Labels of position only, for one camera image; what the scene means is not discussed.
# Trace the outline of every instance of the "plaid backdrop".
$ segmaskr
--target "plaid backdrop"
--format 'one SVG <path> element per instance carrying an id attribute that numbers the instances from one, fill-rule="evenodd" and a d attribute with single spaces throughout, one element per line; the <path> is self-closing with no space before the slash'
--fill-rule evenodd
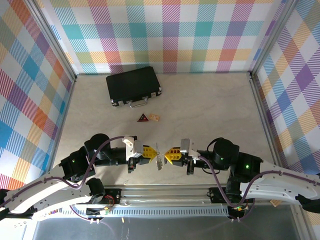
<path id="1" fill-rule="evenodd" d="M 1 0 L 0 189 L 46 170 L 71 85 L 23 0 Z"/>
<path id="2" fill-rule="evenodd" d="M 281 12 L 272 11 L 281 0 L 38 3 L 74 69 L 85 74 L 145 66 L 157 73 L 248 71 Z"/>
<path id="3" fill-rule="evenodd" d="M 320 0 L 300 0 L 258 73 L 284 167 L 320 173 Z M 320 239 L 320 215 L 308 213 Z"/>

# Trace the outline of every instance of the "small object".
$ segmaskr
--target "small object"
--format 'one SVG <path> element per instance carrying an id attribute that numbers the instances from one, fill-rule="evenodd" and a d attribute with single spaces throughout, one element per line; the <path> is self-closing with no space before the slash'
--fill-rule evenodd
<path id="1" fill-rule="evenodd" d="M 155 144 L 155 149 L 156 149 L 156 166 L 158 167 L 158 171 L 160 171 L 163 168 L 162 161 L 161 161 L 161 156 L 160 152 L 158 150 L 158 144 Z"/>
<path id="2" fill-rule="evenodd" d="M 137 122 L 149 122 L 149 119 L 147 118 L 147 116 L 142 113 L 141 117 L 139 118 L 139 120 Z"/>
<path id="3" fill-rule="evenodd" d="M 101 210 L 99 211 L 100 215 L 104 216 L 104 215 L 108 215 L 110 213 L 110 210 L 107 209 L 107 210 Z"/>
<path id="4" fill-rule="evenodd" d="M 151 119 L 153 121 L 156 121 L 156 122 L 159 122 L 160 116 L 159 115 L 155 115 L 153 113 L 150 113 L 149 119 Z"/>
<path id="5" fill-rule="evenodd" d="M 270 200 L 270 203 L 276 208 L 277 206 L 279 206 L 282 201 L 281 200 Z"/>

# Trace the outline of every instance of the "small wooden block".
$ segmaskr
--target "small wooden block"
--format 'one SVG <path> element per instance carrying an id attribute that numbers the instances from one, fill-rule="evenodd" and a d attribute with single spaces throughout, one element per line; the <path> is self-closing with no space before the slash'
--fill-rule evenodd
<path id="1" fill-rule="evenodd" d="M 153 120 L 153 121 L 159 122 L 160 116 L 159 116 L 159 115 L 155 115 L 155 114 L 153 114 L 153 113 L 150 113 L 149 119 L 150 119 L 150 120 Z"/>
<path id="2" fill-rule="evenodd" d="M 270 203 L 276 208 L 277 206 L 279 206 L 282 201 L 281 200 L 271 200 Z"/>

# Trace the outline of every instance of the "floor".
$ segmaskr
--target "floor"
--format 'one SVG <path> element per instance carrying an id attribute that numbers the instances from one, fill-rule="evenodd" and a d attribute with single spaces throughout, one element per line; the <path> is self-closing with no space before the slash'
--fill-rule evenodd
<path id="1" fill-rule="evenodd" d="M 109 137 L 137 135 L 145 145 L 156 148 L 157 143 L 161 154 L 179 147 L 183 138 L 191 138 L 198 149 L 205 150 L 211 140 L 224 137 L 239 145 L 241 152 L 273 161 L 247 73 L 157 76 L 162 95 L 132 109 L 111 105 L 106 76 L 79 76 L 54 165 L 97 133 Z M 160 121 L 137 122 L 142 113 L 160 115 Z M 120 146 L 124 147 L 120 140 L 111 143 L 111 147 Z M 187 176 L 186 167 L 166 164 L 158 171 L 155 160 L 138 165 L 131 174 L 126 165 L 97 167 L 96 172 L 105 185 L 213 182 L 213 177 L 201 169 Z M 221 183 L 226 183 L 228 176 L 226 171 L 218 175 Z"/>
<path id="2" fill-rule="evenodd" d="M 51 218 L 40 221 L 34 240 L 298 240 L 299 233 L 289 205 L 277 208 L 258 205 L 240 223 L 226 217 L 150 216 L 106 217 L 108 224 L 89 224 L 78 218 Z"/>

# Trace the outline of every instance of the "black briefcase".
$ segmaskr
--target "black briefcase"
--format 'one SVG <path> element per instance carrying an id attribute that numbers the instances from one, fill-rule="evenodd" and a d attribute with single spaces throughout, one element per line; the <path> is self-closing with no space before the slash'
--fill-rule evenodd
<path id="1" fill-rule="evenodd" d="M 162 93 L 159 81 L 152 66 L 123 72 L 106 77 L 112 106 L 129 104 L 131 108 L 146 105 L 149 98 Z M 144 100 L 144 103 L 132 105 Z"/>

